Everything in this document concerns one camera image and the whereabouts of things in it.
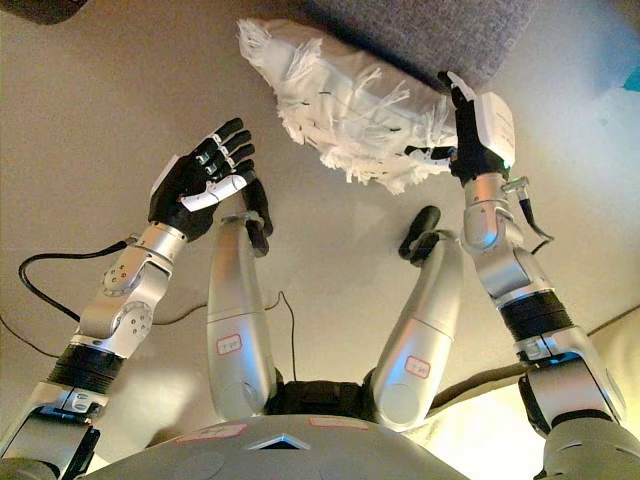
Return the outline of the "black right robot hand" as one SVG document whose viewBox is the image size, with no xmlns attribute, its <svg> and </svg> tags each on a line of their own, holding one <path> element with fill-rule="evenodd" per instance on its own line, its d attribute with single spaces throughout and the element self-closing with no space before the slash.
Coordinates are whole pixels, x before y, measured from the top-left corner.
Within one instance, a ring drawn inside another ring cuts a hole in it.
<svg viewBox="0 0 640 480">
<path fill-rule="evenodd" d="M 457 144 L 409 145 L 404 154 L 438 172 L 449 170 L 462 184 L 490 173 L 507 178 L 515 163 L 515 127 L 510 107 L 494 92 L 476 93 L 452 71 L 439 72 L 438 79 L 450 90 Z"/>
</svg>

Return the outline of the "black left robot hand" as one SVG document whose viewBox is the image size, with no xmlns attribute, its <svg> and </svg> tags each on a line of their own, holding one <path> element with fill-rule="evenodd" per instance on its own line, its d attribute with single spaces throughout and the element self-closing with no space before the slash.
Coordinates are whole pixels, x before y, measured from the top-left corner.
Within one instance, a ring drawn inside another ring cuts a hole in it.
<svg viewBox="0 0 640 480">
<path fill-rule="evenodd" d="M 179 230 L 189 242 L 203 236 L 218 205 L 256 180 L 251 140 L 234 118 L 171 160 L 152 188 L 148 220 Z"/>
</svg>

